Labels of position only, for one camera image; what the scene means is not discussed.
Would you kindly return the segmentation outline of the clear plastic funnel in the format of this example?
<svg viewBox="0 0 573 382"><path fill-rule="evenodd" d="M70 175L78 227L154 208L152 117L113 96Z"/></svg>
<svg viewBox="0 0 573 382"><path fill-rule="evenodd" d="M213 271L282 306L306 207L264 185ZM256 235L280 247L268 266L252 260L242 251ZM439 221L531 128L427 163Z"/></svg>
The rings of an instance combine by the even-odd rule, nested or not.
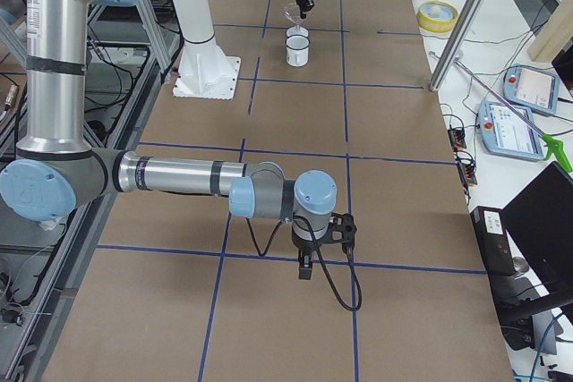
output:
<svg viewBox="0 0 573 382"><path fill-rule="evenodd" d="M284 8L285 17L292 22L292 26L303 26L304 19L299 15L299 8L296 3L287 4Z"/></svg>

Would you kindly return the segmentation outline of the white cup lid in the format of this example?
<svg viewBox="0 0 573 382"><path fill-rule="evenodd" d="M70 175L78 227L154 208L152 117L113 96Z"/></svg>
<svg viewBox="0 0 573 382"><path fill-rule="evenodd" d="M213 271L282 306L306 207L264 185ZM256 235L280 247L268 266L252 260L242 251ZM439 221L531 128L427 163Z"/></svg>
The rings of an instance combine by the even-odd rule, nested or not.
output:
<svg viewBox="0 0 573 382"><path fill-rule="evenodd" d="M290 27L286 30L286 36L287 37L291 37L294 35L302 35L302 36L307 37L308 34L309 34L309 32L306 28L304 28L302 26L298 26L298 25Z"/></svg>

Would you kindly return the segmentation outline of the white enamel cup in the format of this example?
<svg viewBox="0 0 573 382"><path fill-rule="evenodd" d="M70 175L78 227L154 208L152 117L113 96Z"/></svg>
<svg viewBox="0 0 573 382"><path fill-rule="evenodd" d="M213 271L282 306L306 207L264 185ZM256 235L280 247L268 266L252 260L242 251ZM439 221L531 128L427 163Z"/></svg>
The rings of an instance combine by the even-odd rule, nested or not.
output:
<svg viewBox="0 0 573 382"><path fill-rule="evenodd" d="M293 34L286 38L286 62L293 67L307 65L310 40L303 34Z"/></svg>

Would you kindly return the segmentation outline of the yellow tape roll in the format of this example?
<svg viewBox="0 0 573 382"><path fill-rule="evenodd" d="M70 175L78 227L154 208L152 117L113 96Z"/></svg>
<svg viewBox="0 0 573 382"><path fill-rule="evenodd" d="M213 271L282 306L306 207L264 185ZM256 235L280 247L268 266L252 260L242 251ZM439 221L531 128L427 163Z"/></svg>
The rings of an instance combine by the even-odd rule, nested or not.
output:
<svg viewBox="0 0 573 382"><path fill-rule="evenodd" d="M451 4L432 0L422 3L416 13L419 27L432 33L448 33L458 20L458 10Z"/></svg>

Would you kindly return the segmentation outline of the black computer box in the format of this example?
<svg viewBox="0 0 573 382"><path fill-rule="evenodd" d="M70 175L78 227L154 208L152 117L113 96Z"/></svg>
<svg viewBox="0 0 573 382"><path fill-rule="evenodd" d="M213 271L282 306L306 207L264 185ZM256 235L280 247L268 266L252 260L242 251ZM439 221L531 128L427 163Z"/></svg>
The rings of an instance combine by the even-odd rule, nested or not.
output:
<svg viewBox="0 0 573 382"><path fill-rule="evenodd" d="M471 212L475 237L485 270L489 275L513 276L516 271L509 248L507 230L500 210L477 206Z"/></svg>

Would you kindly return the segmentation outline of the orange black connector board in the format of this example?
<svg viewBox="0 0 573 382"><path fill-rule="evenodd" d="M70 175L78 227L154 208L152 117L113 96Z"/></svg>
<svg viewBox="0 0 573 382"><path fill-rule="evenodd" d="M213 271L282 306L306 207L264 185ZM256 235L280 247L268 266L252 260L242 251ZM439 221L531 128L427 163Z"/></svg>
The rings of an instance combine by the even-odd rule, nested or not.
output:
<svg viewBox="0 0 573 382"><path fill-rule="evenodd" d="M448 136L452 148L466 148L466 131L464 127L449 127Z"/></svg>

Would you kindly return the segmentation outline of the near teach pendant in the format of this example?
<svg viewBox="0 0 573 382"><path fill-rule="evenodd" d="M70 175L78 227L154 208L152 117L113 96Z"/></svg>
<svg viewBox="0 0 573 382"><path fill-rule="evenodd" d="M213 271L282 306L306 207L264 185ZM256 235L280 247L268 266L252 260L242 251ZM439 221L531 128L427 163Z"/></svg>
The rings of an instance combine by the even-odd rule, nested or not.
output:
<svg viewBox="0 0 573 382"><path fill-rule="evenodd" d="M540 138L499 102L484 100L478 111L483 144L489 153L529 161L544 158Z"/></svg>

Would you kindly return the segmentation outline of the teach pendant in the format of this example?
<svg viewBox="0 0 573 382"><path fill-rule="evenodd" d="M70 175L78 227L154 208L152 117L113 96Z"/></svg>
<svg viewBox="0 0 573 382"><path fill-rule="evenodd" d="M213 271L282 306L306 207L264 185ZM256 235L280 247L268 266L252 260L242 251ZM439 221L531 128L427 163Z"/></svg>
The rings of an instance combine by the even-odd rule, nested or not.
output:
<svg viewBox="0 0 573 382"><path fill-rule="evenodd" d="M544 158L540 138L499 102L484 100L478 111L483 144L489 153L529 161Z"/></svg>
<svg viewBox="0 0 573 382"><path fill-rule="evenodd" d="M557 77L528 65L510 67L504 76L503 95L541 115L554 115L559 98Z"/></svg>

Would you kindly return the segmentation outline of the black monitor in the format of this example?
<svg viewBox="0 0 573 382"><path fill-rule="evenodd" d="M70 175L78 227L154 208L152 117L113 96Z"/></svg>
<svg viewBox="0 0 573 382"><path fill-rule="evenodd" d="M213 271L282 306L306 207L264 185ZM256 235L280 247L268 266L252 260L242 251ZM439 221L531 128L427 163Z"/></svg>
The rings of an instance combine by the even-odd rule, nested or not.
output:
<svg viewBox="0 0 573 382"><path fill-rule="evenodd" d="M550 292L572 285L572 177L558 163L503 208L501 221Z"/></svg>

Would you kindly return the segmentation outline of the far teach pendant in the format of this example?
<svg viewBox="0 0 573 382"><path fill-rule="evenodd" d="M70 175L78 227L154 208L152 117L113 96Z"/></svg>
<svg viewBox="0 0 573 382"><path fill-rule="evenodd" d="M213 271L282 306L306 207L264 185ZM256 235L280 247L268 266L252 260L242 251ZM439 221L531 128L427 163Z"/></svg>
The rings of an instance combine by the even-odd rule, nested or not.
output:
<svg viewBox="0 0 573 382"><path fill-rule="evenodd" d="M557 77L528 65L510 67L504 76L503 95L541 115L554 115L559 98Z"/></svg>

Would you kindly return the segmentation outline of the wooden beam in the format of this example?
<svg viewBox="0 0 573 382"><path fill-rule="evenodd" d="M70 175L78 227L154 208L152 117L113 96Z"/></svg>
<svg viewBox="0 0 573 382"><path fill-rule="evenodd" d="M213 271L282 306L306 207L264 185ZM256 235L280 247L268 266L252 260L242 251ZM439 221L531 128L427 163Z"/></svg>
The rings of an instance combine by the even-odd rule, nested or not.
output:
<svg viewBox="0 0 573 382"><path fill-rule="evenodd" d="M550 63L572 38L573 0L562 0L527 49L535 62Z"/></svg>

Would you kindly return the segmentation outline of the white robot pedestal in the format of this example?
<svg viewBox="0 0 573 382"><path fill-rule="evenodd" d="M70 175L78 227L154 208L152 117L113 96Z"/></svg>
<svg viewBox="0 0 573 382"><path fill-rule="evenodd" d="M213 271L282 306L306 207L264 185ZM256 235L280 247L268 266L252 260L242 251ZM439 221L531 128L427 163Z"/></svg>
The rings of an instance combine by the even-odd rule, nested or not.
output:
<svg viewBox="0 0 573 382"><path fill-rule="evenodd" d="M184 47L174 95L229 100L234 97L241 59L219 47L208 0L172 0Z"/></svg>

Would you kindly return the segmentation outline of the aluminium frame post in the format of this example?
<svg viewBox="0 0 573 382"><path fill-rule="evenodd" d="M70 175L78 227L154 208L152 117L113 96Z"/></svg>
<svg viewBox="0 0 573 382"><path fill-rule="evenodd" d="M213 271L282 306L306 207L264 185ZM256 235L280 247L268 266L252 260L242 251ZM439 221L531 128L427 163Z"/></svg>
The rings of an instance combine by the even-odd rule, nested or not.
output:
<svg viewBox="0 0 573 382"><path fill-rule="evenodd" d="M466 0L465 4L459 14L458 21L451 32L449 40L442 50L440 59L436 64L431 80L429 82L430 91L438 91L441 84L444 82L449 68L454 63L454 60L461 48L466 34L469 31L471 24L477 15L483 0Z"/></svg>

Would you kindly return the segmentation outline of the green handled grabber stick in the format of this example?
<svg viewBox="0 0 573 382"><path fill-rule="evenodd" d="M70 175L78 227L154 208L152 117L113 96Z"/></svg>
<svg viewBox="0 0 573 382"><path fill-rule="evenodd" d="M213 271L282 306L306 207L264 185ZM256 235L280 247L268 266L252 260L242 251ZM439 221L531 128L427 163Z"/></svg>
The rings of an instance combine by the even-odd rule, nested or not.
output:
<svg viewBox="0 0 573 382"><path fill-rule="evenodd" d="M567 172L572 172L572 165L564 150L564 144L561 140L557 140L550 134L543 132L532 120L527 119L525 116L520 114L518 110L513 107L513 105L508 102L502 95L500 95L496 90L494 90L489 84L481 80L476 74L470 71L460 60L459 57L453 59L453 63L461 69L463 72L468 74L473 78L479 85L481 85L489 94L493 95L499 102L506 106L514 115L516 115L526 126L535 134L537 134L545 143L547 148L547 154L545 160L548 160L551 156L555 156L555 159L560 164L560 166Z"/></svg>

